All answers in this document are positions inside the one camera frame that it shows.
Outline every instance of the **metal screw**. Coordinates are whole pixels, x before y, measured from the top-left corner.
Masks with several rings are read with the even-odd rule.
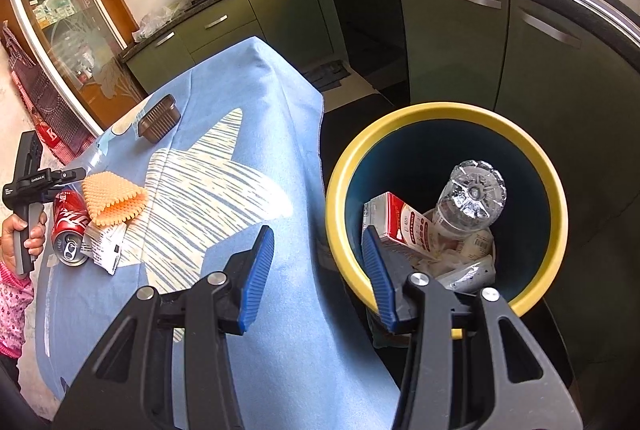
[[[429,283],[429,277],[424,273],[413,273],[409,280],[415,285],[427,285]]]
[[[145,285],[144,287],[138,289],[136,296],[139,300],[149,300],[154,296],[154,289],[152,287],[149,287],[148,285]]]
[[[500,293],[498,293],[493,287],[485,287],[482,289],[482,297],[489,302],[495,302],[500,298]]]
[[[216,271],[207,276],[207,282],[211,285],[223,285],[226,282],[226,275],[221,271]]]

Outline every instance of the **person's arm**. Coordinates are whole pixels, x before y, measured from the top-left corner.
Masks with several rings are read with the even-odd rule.
[[[31,230],[24,243],[29,253],[39,256],[43,251],[46,214]],[[29,277],[20,280],[15,275],[14,231],[26,227],[26,222],[12,215],[2,222],[0,251],[0,365],[18,385],[18,358],[24,344],[24,310],[33,301],[33,284]]]

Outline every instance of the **child's hand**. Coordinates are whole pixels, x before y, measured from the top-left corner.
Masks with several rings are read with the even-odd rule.
[[[24,247],[29,248],[29,253],[33,256],[39,256],[44,251],[44,225],[46,223],[47,214],[42,212],[40,214],[40,223],[31,230],[30,238],[24,243]],[[0,258],[6,268],[13,274],[15,274],[14,231],[23,230],[26,227],[27,223],[16,214],[7,217],[2,222],[2,253]]]

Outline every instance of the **pink cloth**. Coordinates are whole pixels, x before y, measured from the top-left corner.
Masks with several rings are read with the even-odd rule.
[[[22,356],[24,310],[33,301],[29,277],[18,279],[0,262],[0,353],[10,358]]]

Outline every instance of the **yellow trash can rim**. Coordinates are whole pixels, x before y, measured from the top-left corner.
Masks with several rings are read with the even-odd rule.
[[[347,191],[356,168],[376,143],[404,126],[426,120],[461,120],[487,127],[519,148],[540,176],[549,204],[549,242],[538,272],[510,302],[513,311],[522,316],[542,298],[558,273],[569,229],[566,199],[556,169],[535,140],[506,118],[478,106],[449,102],[408,106],[370,124],[351,141],[338,159],[326,192],[325,225],[335,263],[358,298],[377,313],[371,282],[358,264],[347,238],[344,217]]]

